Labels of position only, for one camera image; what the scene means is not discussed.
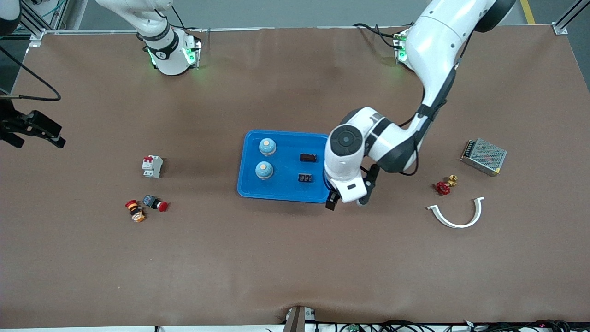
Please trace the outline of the blue plastic tray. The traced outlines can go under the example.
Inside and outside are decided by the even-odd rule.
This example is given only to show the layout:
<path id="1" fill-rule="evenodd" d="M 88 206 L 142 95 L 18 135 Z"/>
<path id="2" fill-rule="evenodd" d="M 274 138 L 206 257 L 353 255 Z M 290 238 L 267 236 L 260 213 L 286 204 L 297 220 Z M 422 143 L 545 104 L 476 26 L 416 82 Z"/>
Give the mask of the blue plastic tray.
<path id="1" fill-rule="evenodd" d="M 277 150 L 270 156 L 259 151 L 259 142 L 271 138 Z M 268 200 L 323 203 L 329 195 L 324 179 L 324 154 L 326 134 L 276 130 L 251 130 L 246 133 L 242 149 L 242 160 L 238 173 L 237 191 L 247 198 Z M 316 154 L 316 163 L 300 162 L 302 153 Z M 259 179 L 255 168 L 261 161 L 274 166 L 270 179 Z M 313 182 L 298 181 L 298 174 L 313 175 Z"/>

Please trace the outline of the white red circuit breaker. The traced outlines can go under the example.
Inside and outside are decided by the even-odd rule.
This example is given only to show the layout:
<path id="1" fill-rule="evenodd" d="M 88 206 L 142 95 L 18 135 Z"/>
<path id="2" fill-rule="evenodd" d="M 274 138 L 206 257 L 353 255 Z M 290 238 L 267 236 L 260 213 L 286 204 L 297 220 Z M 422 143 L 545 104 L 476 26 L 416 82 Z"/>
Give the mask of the white red circuit breaker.
<path id="1" fill-rule="evenodd" d="M 156 155 L 148 155 L 142 159 L 142 172 L 146 178 L 160 178 L 160 173 L 164 160 Z"/>

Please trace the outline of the white curved plastic clamp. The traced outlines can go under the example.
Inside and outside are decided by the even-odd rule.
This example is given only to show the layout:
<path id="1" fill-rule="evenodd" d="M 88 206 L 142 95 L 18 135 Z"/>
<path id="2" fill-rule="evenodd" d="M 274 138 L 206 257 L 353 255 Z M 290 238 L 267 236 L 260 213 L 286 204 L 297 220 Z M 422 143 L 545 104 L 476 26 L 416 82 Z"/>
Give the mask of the white curved plastic clamp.
<path id="1" fill-rule="evenodd" d="M 433 213 L 434 217 L 442 225 L 444 225 L 444 226 L 446 226 L 448 228 L 451 228 L 451 229 L 466 229 L 466 228 L 472 227 L 473 225 L 475 225 L 480 220 L 481 212 L 482 212 L 482 208 L 483 208 L 482 201 L 484 199 L 485 199 L 485 197 L 474 198 L 474 200 L 473 200 L 474 206 L 475 206 L 475 208 L 474 208 L 474 215 L 473 215 L 472 219 L 468 223 L 461 224 L 461 225 L 455 224 L 455 223 L 451 223 L 451 221 L 447 220 L 443 216 L 443 214 L 442 214 L 439 206 L 437 206 L 437 205 L 428 206 L 428 207 L 426 207 L 426 210 L 430 210 Z"/>

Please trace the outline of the red black emergency stop button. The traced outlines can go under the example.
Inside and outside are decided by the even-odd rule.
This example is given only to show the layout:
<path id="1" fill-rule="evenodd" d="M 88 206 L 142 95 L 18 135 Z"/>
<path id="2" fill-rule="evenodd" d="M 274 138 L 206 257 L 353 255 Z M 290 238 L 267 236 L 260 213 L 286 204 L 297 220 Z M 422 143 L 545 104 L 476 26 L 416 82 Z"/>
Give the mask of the red black emergency stop button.
<path id="1" fill-rule="evenodd" d="M 162 201 L 152 195 L 146 195 L 142 202 L 148 208 L 158 210 L 159 212 L 166 212 L 168 210 L 168 202 Z"/>

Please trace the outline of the metal mesh power supply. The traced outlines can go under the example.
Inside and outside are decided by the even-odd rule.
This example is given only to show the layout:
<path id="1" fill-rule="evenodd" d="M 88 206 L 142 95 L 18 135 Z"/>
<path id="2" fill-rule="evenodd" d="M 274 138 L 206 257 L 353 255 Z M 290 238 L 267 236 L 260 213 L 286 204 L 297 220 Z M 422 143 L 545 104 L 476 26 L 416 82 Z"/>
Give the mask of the metal mesh power supply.
<path id="1" fill-rule="evenodd" d="M 495 177 L 500 174 L 506 155 L 506 150 L 478 138 L 466 143 L 460 160 L 487 176 Z"/>

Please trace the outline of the aluminium frame profile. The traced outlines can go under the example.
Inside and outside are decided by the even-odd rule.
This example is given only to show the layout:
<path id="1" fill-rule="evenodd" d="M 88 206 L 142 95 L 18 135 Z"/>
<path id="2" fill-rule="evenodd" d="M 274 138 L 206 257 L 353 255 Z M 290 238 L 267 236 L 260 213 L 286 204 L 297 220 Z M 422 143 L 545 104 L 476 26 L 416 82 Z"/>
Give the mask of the aluminium frame profile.
<path id="1" fill-rule="evenodd" d="M 45 32 L 64 30 L 67 13 L 77 0 L 19 0 L 21 23 L 13 36 L 29 36 L 31 42 L 42 39 Z"/>
<path id="2" fill-rule="evenodd" d="M 575 0 L 552 27 L 556 35 L 567 35 L 567 26 L 587 7 L 590 0 Z"/>

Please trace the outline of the orange red push button switch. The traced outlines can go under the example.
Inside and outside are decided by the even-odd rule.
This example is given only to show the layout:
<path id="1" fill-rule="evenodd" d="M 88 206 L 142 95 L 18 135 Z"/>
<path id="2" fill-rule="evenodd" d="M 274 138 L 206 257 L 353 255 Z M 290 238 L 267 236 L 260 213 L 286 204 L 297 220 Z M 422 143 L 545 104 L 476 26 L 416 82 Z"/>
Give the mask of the orange red push button switch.
<path id="1" fill-rule="evenodd" d="M 145 220 L 145 213 L 137 200 L 129 200 L 126 202 L 125 207 L 130 212 L 131 220 L 134 222 L 139 223 Z"/>

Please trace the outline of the grey table edge bracket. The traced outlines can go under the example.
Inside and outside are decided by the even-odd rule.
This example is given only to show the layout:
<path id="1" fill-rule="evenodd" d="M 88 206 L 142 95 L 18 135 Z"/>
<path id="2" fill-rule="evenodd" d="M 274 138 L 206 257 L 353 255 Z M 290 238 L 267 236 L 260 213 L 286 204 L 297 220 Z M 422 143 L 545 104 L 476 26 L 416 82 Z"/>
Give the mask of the grey table edge bracket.
<path id="1" fill-rule="evenodd" d="M 314 332 L 308 324 L 316 323 L 315 309 L 295 306 L 289 309 L 282 332 Z"/>

